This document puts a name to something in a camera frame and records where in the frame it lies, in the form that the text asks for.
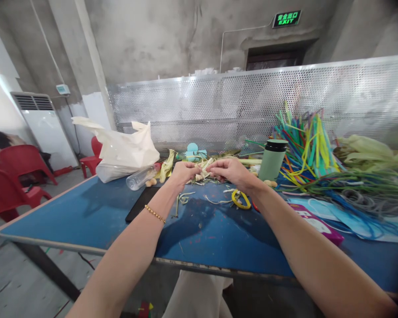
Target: hand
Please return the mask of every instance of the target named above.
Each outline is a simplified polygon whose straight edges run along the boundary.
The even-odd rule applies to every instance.
[[[196,167],[192,162],[179,161],[172,170],[171,177],[168,182],[173,186],[180,187],[180,192],[183,191],[184,185],[193,180],[193,178],[202,172],[202,169]]]
[[[243,193],[250,195],[251,190],[262,187],[264,183],[255,177],[237,159],[221,159],[209,165],[207,172],[211,177],[224,182],[226,179],[235,184]]]

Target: floor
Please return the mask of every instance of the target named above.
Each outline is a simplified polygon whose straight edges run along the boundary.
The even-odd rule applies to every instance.
[[[52,196],[71,188],[83,180],[81,170],[57,178],[59,185],[44,185]],[[19,214],[29,210],[18,209]],[[77,253],[43,248],[47,255],[78,287],[83,288],[92,269]],[[100,257],[87,255],[96,267]],[[161,317],[177,282],[179,270],[168,265],[152,264],[142,277],[124,312],[137,314],[142,301],[153,304],[152,317]],[[233,318],[316,317],[318,310],[300,288],[277,286],[251,279],[235,279],[234,287],[224,294]],[[11,243],[0,238],[0,317],[64,317],[72,303]]]

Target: purple box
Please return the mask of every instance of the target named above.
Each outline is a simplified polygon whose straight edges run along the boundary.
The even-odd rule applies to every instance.
[[[339,246],[344,237],[340,235],[336,230],[332,229],[327,223],[323,220],[316,217],[309,210],[306,209],[303,205],[300,204],[291,204],[289,205],[294,209],[302,218],[311,224],[317,231],[322,233],[325,237],[327,237],[330,241],[332,241],[336,246]]]

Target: air conditioner vent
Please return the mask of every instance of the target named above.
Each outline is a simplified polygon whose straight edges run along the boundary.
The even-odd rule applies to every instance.
[[[47,95],[11,93],[22,110],[54,110]]]

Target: floor-standing air conditioner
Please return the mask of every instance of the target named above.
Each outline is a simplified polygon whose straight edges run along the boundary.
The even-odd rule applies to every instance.
[[[56,110],[46,94],[11,92],[25,121],[42,152],[52,156],[50,164],[54,170],[78,166],[77,158],[63,130]]]

